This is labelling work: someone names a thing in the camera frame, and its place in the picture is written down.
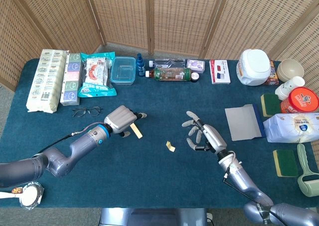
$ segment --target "orange container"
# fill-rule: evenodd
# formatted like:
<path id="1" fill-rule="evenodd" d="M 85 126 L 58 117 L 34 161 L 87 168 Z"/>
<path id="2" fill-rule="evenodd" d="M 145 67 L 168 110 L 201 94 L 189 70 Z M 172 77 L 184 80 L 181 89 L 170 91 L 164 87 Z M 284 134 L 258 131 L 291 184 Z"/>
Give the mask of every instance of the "orange container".
<path id="1" fill-rule="evenodd" d="M 293 89 L 280 106 L 282 113 L 311 113 L 319 107 L 319 99 L 312 90 L 299 87 Z"/>

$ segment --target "table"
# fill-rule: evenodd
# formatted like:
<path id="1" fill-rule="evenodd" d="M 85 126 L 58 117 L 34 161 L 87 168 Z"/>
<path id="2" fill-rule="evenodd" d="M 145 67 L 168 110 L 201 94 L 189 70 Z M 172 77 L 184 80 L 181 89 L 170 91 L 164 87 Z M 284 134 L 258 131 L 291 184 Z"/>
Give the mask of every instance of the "table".
<path id="1" fill-rule="evenodd" d="M 38 180 L 45 188 L 40 207 L 121 207 L 121 208 L 241 208 L 247 199 L 222 183 L 224 172 L 210 152 L 189 148 L 186 111 L 196 113 L 214 126 L 236 152 L 238 160 L 259 188 L 275 203 L 300 207 L 319 205 L 319 197 L 307 198 L 296 178 L 278 178 L 273 150 L 294 149 L 296 144 L 268 143 L 265 138 L 231 141 L 225 108 L 256 103 L 261 113 L 260 96 L 273 93 L 276 86 L 249 87 L 236 76 L 237 61 L 228 61 L 230 85 L 212 85 L 208 60 L 206 70 L 196 83 L 158 82 L 141 78 L 131 86 L 115 86 L 116 97 L 81 99 L 82 107 L 99 106 L 99 116 L 88 114 L 73 118 L 75 106 L 59 106 L 49 113 L 27 113 L 25 107 L 38 59 L 26 63 L 15 92 L 7 123 L 0 140 L 0 162 L 33 156 L 41 148 L 126 105 L 148 117 L 137 122 L 144 135 L 127 138 L 112 135 L 102 146 L 85 156 L 63 178 L 45 171 Z M 69 155 L 69 138 L 56 147 Z M 170 152 L 170 141 L 176 151 Z M 310 143 L 306 144 L 310 167 L 316 170 Z M 1 200 L 0 207 L 18 206 L 17 199 Z"/>

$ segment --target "floor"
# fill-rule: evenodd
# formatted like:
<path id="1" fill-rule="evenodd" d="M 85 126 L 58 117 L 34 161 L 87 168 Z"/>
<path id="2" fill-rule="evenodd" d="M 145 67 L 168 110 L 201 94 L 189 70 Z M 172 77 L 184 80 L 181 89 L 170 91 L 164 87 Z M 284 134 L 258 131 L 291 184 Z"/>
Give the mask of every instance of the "floor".
<path id="1" fill-rule="evenodd" d="M 156 53 L 154 56 L 147 54 L 147 50 L 133 47 L 124 47 L 109 44 L 98 49 L 99 52 L 115 51 L 117 56 L 136 57 L 138 52 L 144 58 L 182 58 L 187 57 L 176 54 Z M 5 126 L 7 114 L 10 109 L 13 93 L 0 86 L 0 137 Z M 242 209 L 210 209 L 215 226 L 253 226 L 245 218 Z M 97 226 L 101 209 L 71 208 L 71 209 L 41 209 L 35 208 L 27 211 L 21 208 L 1 209 L 0 226 Z"/>

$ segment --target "green sponge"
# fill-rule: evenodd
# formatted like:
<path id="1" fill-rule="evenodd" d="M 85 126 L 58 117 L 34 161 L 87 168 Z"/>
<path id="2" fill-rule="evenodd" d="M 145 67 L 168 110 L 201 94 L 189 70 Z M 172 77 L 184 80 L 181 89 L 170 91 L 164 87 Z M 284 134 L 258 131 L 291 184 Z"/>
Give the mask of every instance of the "green sponge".
<path id="1" fill-rule="evenodd" d="M 276 94 L 263 94 L 260 98 L 264 117 L 272 117 L 274 114 L 281 113 L 281 101 Z"/>
<path id="2" fill-rule="evenodd" d="M 274 150 L 278 177 L 298 177 L 298 169 L 293 150 Z"/>

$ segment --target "robotic arm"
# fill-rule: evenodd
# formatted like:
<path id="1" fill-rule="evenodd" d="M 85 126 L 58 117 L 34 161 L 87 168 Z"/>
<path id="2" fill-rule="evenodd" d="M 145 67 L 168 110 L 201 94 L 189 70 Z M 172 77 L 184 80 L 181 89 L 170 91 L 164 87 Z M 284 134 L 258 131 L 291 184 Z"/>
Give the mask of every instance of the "robotic arm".
<path id="1" fill-rule="evenodd" d="M 146 116 L 145 113 L 133 113 L 125 106 L 120 106 L 106 116 L 104 124 L 94 127 L 71 143 L 69 157 L 63 155 L 57 148 L 51 147 L 29 159 L 1 163 L 0 188 L 35 181 L 42 176 L 44 169 L 55 177 L 65 176 L 80 159 L 110 138 L 111 133 L 126 137 L 130 133 L 123 131 L 134 121 Z"/>
<path id="2" fill-rule="evenodd" d="M 211 151 L 217 155 L 218 163 L 225 171 L 223 182 L 251 200 L 244 206 L 244 213 L 250 221 L 264 224 L 273 223 L 280 226 L 319 226 L 319 215 L 311 210 L 289 204 L 274 205 L 273 201 L 258 189 L 248 176 L 241 166 L 241 162 L 236 159 L 235 152 L 226 150 L 227 144 L 218 131 L 212 126 L 204 124 L 194 113 L 188 111 L 186 114 L 192 120 L 184 122 L 182 126 L 194 126 L 188 135 L 192 136 L 198 130 L 197 144 L 200 143 L 202 134 L 206 137 L 204 146 L 198 146 L 190 138 L 187 138 L 189 146 L 193 150 Z"/>

